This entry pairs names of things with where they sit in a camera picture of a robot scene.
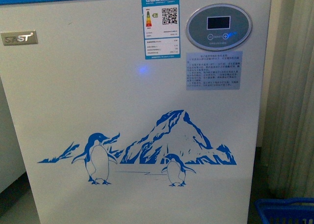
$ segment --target penguin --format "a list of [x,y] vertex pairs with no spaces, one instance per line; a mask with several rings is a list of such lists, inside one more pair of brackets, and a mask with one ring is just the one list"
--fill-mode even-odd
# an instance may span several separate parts
[[94,133],[89,136],[84,152],[72,160],[72,164],[78,160],[84,160],[85,168],[92,184],[98,185],[100,182],[109,185],[109,161],[117,164],[117,160],[102,146],[102,142],[108,137],[101,133]]
[[184,186],[185,183],[185,173],[186,171],[191,171],[196,173],[193,169],[184,165],[184,163],[180,160],[180,158],[176,154],[168,154],[164,158],[170,160],[165,168],[161,170],[161,172],[167,171],[168,178],[171,184],[169,186]]

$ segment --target mountain decal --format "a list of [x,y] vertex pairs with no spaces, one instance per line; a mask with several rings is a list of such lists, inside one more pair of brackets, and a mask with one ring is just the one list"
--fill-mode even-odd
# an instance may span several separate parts
[[179,156],[185,164],[236,165],[229,148],[213,148],[184,110],[164,114],[151,132],[125,149],[120,164],[167,164],[168,154]]

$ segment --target sticker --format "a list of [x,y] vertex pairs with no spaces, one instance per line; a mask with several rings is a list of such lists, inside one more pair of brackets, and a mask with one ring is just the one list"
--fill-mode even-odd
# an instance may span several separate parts
[[95,132],[86,138],[87,143],[80,146],[72,142],[59,157],[38,163],[69,159],[69,165],[87,172],[85,180],[92,185],[110,185],[111,181],[116,185],[117,176],[132,174],[136,179],[149,175],[152,182],[171,187],[185,186],[187,177],[196,179],[192,175],[200,166],[237,165],[230,149],[223,143],[213,145],[193,121],[185,110],[169,111],[157,119],[148,134],[131,139],[125,148],[115,144],[120,133],[107,137]]
[[240,89],[242,52],[186,54],[187,90]]
[[142,0],[145,59],[180,58],[179,0]]

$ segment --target metal nameplate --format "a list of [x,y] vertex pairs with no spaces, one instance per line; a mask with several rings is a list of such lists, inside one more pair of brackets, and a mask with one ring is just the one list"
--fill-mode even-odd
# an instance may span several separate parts
[[37,34],[35,30],[21,32],[1,32],[3,45],[27,45],[38,44]]

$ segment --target blue plastic basket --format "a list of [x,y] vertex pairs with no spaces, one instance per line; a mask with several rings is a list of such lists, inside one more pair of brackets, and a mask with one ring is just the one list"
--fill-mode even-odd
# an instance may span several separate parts
[[255,207],[263,224],[314,224],[313,204],[313,198],[259,199]]

